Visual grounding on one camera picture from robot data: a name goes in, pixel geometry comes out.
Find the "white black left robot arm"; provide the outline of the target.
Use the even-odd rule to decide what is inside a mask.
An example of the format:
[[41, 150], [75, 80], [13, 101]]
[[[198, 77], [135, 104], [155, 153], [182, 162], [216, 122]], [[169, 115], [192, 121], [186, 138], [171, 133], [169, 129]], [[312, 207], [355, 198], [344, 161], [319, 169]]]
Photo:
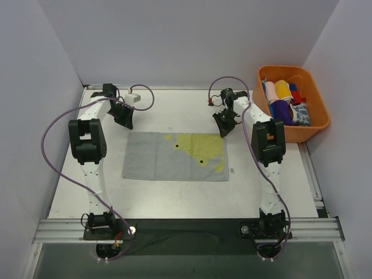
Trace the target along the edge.
[[91, 95], [90, 101], [93, 104], [81, 117], [68, 123], [70, 146], [89, 188], [86, 230], [111, 239], [120, 229], [112, 207], [103, 204], [108, 198], [103, 174], [103, 160], [108, 148], [101, 121], [111, 115], [115, 123], [132, 130], [134, 110], [122, 103], [124, 99], [119, 97], [119, 89], [113, 84], [104, 84], [101, 92]]

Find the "yellow green towel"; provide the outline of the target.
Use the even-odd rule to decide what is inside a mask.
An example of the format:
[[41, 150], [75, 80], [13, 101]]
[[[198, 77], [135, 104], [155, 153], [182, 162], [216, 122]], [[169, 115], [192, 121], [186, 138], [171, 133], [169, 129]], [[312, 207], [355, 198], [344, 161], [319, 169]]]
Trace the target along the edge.
[[218, 134], [133, 132], [122, 177], [131, 180], [229, 180], [227, 143]]

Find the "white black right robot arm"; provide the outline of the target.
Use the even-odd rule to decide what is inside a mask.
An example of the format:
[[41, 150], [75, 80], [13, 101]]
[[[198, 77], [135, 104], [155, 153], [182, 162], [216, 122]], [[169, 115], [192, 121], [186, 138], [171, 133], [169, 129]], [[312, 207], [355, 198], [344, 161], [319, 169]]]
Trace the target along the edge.
[[286, 152], [284, 123], [274, 119], [249, 100], [246, 91], [226, 88], [220, 93], [222, 109], [213, 114], [222, 138], [242, 125], [254, 163], [261, 173], [262, 199], [259, 218], [251, 232], [271, 238], [284, 231], [285, 207], [280, 201], [280, 170]]

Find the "blue white patterned towel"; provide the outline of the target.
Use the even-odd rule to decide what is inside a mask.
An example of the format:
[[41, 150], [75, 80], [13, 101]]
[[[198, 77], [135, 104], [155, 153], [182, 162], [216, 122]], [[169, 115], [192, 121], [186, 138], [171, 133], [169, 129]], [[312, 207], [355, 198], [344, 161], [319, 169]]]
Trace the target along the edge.
[[304, 102], [297, 105], [290, 104], [290, 108], [292, 111], [292, 122], [294, 125], [311, 126], [309, 112]]

